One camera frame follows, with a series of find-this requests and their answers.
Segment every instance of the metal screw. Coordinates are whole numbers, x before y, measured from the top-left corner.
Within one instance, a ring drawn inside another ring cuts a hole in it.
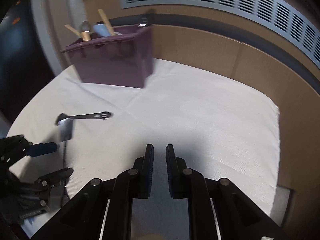
[[[183,169],[182,173],[183,173],[184,175],[190,175],[190,174],[192,173],[192,169],[185,168],[185,169]]]
[[[90,184],[91,184],[92,186],[97,186],[97,185],[100,184],[100,179],[92,179],[92,180],[90,181]]]
[[[138,174],[138,170],[137,169],[130,169],[128,170],[129,175],[136,175]]]
[[[229,183],[230,183],[230,180],[228,180],[226,178],[220,179],[220,184],[223,186],[228,186]]]

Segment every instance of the black strip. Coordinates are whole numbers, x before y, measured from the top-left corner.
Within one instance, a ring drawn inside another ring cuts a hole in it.
[[[110,19],[110,23],[113,26],[138,24],[139,22],[141,22],[142,16],[143,15],[132,15],[114,18]],[[308,70],[294,57],[292,57],[288,52],[258,35],[229,24],[200,17],[175,14],[154,14],[152,16],[152,19],[153,20],[151,23],[153,24],[173,25],[203,30],[223,35],[228,38],[232,38],[234,40],[251,45],[276,58],[277,60],[291,68],[320,95],[320,81],[311,73],[310,70]]]

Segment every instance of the purple bin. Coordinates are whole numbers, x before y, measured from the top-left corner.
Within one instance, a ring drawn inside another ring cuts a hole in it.
[[[143,88],[153,72],[151,26],[114,30],[122,35],[93,33],[90,41],[78,39],[61,52],[68,54],[82,82]]]

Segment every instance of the white tablecloth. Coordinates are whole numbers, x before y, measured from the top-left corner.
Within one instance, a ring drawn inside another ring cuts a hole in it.
[[[24,134],[33,143],[59,141],[54,121],[68,115],[110,111],[107,120],[76,120],[68,142],[67,185],[74,196],[92,178],[115,178],[155,149],[148,200],[134,200],[132,236],[159,233],[188,239],[187,200],[170,198],[165,148],[205,177],[231,179],[266,214],[272,208],[279,164],[279,112],[264,94],[242,83],[190,66],[155,60],[144,89],[81,83],[71,66],[23,109],[8,136]],[[60,169],[61,153],[25,157],[11,167],[21,180]],[[29,236],[55,212],[25,221]]]

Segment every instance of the table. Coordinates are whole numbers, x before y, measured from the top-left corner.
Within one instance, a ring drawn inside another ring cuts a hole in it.
[[[190,66],[154,60],[144,89],[81,83],[73,66],[44,87],[21,111],[8,136],[24,134],[33,143],[59,142],[54,121],[69,115],[110,111],[107,120],[76,120],[68,142],[67,184],[74,196],[92,178],[115,178],[155,149],[151,196],[134,200],[132,236],[159,233],[188,239],[187,200],[170,198],[165,148],[205,177],[231,179],[266,214],[276,190],[280,155],[277,106],[237,81]],[[61,152],[25,157],[10,169],[22,181],[62,168]],[[33,235],[56,211],[25,220]]]

